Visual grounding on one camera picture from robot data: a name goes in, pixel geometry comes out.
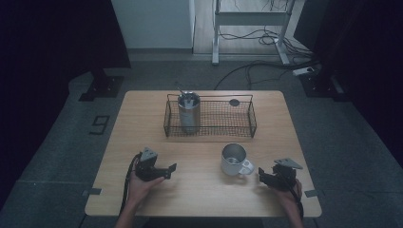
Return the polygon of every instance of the person's left hand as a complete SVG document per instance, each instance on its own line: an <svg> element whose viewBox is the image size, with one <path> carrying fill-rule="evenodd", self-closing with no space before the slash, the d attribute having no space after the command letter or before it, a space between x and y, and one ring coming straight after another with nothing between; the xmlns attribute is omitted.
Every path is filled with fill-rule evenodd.
<svg viewBox="0 0 403 228"><path fill-rule="evenodd" d="M132 203L135 205L139 205L144 198L148 195L151 188L156 186L157 184L163 182L165 180L164 177L157 178L151 181L143 181L139 177L136 176L136 165L139 162L139 159L134 161L133 170L130 174L130 183L128 187L128 196L127 203Z"/></svg>

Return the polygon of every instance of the mug handle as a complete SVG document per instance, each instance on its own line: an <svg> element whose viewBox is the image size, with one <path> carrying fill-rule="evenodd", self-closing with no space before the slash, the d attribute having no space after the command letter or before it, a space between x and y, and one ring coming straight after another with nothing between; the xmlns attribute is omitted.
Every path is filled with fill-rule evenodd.
<svg viewBox="0 0 403 228"><path fill-rule="evenodd" d="M242 168L240 169L240 174L249 175L255 170L255 165L253 165L249 160L245 160L242 163Z"/></svg>

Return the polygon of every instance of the white mug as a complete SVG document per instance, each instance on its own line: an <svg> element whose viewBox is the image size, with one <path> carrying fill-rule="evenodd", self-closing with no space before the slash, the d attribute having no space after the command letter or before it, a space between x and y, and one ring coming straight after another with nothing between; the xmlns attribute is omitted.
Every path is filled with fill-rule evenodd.
<svg viewBox="0 0 403 228"><path fill-rule="evenodd" d="M255 166L246 159L245 149L236 143L229 143L221 153L221 169L227 175L252 174Z"/></svg>

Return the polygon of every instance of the hand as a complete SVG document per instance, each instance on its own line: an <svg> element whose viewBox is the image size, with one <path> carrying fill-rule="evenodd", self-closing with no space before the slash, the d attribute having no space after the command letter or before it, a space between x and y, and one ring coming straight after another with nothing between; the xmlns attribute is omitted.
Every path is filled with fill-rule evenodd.
<svg viewBox="0 0 403 228"><path fill-rule="evenodd" d="M134 161L133 170L130 175L130 183L128 186L128 196L126 204L135 204L138 206L144 198L148 195L151 188L156 186L157 184L163 182L164 177L157 178L151 181L143 181L136 176L136 166L139 162L139 159Z"/></svg>
<svg viewBox="0 0 403 228"><path fill-rule="evenodd" d="M296 179L296 185L294 186L294 191L297 193L299 198L302 197L302 184ZM280 191L276 188L272 188L272 191L278 197L278 202L287 216L290 227L300 228L303 227L301 217L299 215L299 209L297 207L296 200L290 191Z"/></svg>

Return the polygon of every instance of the wire mesh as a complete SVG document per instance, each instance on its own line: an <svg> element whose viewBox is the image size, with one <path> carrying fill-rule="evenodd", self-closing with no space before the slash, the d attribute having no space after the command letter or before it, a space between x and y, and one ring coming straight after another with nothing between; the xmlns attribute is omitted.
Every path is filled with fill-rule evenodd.
<svg viewBox="0 0 403 228"><path fill-rule="evenodd" d="M250 97L250 100L245 102L233 99L237 97L243 97L242 100L245 100L244 97ZM186 133L181 127L178 101L170 101L168 95L163 124L166 137L225 135L253 138L255 136L257 122L252 95L201 96L200 106L201 125L190 126L199 130L190 131L194 133Z"/></svg>

